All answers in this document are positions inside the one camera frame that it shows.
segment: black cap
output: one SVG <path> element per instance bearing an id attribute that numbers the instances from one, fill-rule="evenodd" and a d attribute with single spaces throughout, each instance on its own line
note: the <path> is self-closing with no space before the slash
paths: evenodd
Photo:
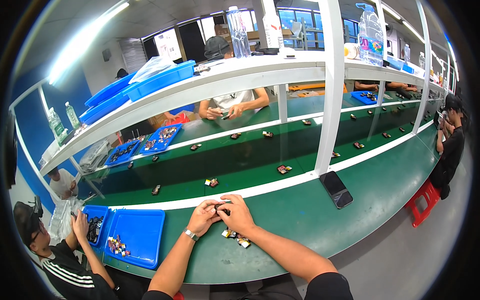
<path id="1" fill-rule="evenodd" d="M 127 76 L 128 73 L 127 71 L 125 71 L 125 69 L 120 69 L 118 72 L 117 72 L 117 77 L 116 78 L 123 78 L 125 76 Z"/>
<path id="2" fill-rule="evenodd" d="M 212 36 L 205 42 L 205 57 L 208 60 L 221 60 L 230 51 L 230 45 L 221 36 Z"/>
<path id="3" fill-rule="evenodd" d="M 32 233 L 39 230 L 40 220 L 38 215 L 34 213 L 33 207 L 17 202 L 13 209 L 13 219 L 22 242 L 29 247 L 32 243 Z"/>

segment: white t-shirt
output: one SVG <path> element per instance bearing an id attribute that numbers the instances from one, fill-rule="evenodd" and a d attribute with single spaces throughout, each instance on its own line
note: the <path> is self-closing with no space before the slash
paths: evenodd
<path id="1" fill-rule="evenodd" d="M 228 112 L 230 107 L 241 102 L 249 102 L 255 100 L 253 97 L 253 91 L 243 91 L 238 93 L 233 93 L 229 95 L 223 95 L 219 97 L 213 97 L 213 101 L 216 106 L 222 110 L 222 112 Z"/>
<path id="2" fill-rule="evenodd" d="M 63 194 L 65 194 L 66 191 L 70 190 L 70 184 L 72 183 L 72 181 L 75 180 L 75 177 L 73 177 L 73 175 L 65 169 L 59 169 L 59 174 L 59 181 L 50 179 L 50 187 L 55 192 L 55 194 L 58 195 L 58 197 L 62 198 Z M 72 191 L 72 196 L 76 195 L 78 195 L 78 185 Z"/>

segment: ceiling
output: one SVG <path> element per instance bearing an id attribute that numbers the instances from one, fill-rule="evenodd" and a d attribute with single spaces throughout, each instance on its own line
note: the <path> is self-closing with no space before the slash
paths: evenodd
<path id="1" fill-rule="evenodd" d="M 119 0 L 55 0 L 53 8 L 45 17 L 31 47 L 25 57 L 20 73 L 54 58 L 59 49 L 83 26 L 92 22 Z M 339 0 L 342 16 L 358 20 L 360 9 L 355 7 L 356 0 Z M 417 29 L 421 30 L 420 15 L 415 0 L 385 0 L 402 17 Z M 251 8 L 252 0 L 130 0 L 130 6 L 110 20 L 95 39 L 95 43 L 104 44 L 113 38 L 141 38 L 179 22 L 201 15 L 228 9 L 236 5 L 238 8 Z M 292 7 L 311 7 L 316 3 L 293 0 Z M 432 14 L 426 9 L 431 40 L 444 45 L 445 38 L 438 29 Z M 394 28 L 418 40 L 405 26 L 398 23 L 387 13 L 385 20 L 395 24 Z"/>

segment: bottle label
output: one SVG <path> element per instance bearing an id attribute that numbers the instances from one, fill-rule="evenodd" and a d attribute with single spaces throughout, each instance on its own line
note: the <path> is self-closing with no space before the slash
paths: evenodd
<path id="1" fill-rule="evenodd" d="M 373 52 L 379 55 L 384 53 L 384 44 L 378 39 L 374 39 L 367 36 L 359 36 L 360 38 L 360 49 Z"/>
<path id="2" fill-rule="evenodd" d="M 55 126 L 53 131 L 55 131 L 57 136 L 61 136 L 61 134 L 63 133 L 63 124 L 62 123 L 57 124 L 57 126 Z"/>

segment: water bottle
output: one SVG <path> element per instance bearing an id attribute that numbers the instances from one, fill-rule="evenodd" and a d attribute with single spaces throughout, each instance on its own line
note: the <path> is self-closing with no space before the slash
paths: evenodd
<path id="1" fill-rule="evenodd" d="M 48 110 L 48 125 L 53 131 L 55 140 L 57 140 L 57 143 L 59 146 L 61 146 L 61 142 L 63 142 L 63 140 L 67 137 L 67 129 L 63 127 L 60 117 L 53 110 L 53 108 Z"/>
<path id="2" fill-rule="evenodd" d="M 70 120 L 70 124 L 72 124 L 73 130 L 77 130 L 80 127 L 80 121 L 75 114 L 75 110 L 73 110 L 73 107 L 70 105 L 70 103 L 68 103 L 68 101 L 65 102 L 65 107 L 67 110 L 68 119 Z"/>
<path id="3" fill-rule="evenodd" d="M 227 21 L 232 36 L 233 52 L 236 58 L 249 57 L 252 55 L 248 45 L 247 28 L 241 18 L 241 11 L 236 6 L 230 6 L 227 12 Z"/>
<path id="4" fill-rule="evenodd" d="M 384 34 L 373 6 L 357 3 L 363 9 L 359 23 L 360 59 L 367 64 L 382 67 L 384 64 Z"/>
<path id="5" fill-rule="evenodd" d="M 423 52 L 420 52 L 419 67 L 421 67 L 422 69 L 425 69 L 425 53 Z"/>
<path id="6" fill-rule="evenodd" d="M 405 62 L 410 62 L 410 48 L 408 47 L 408 44 L 405 44 L 404 52 L 403 60 Z"/>

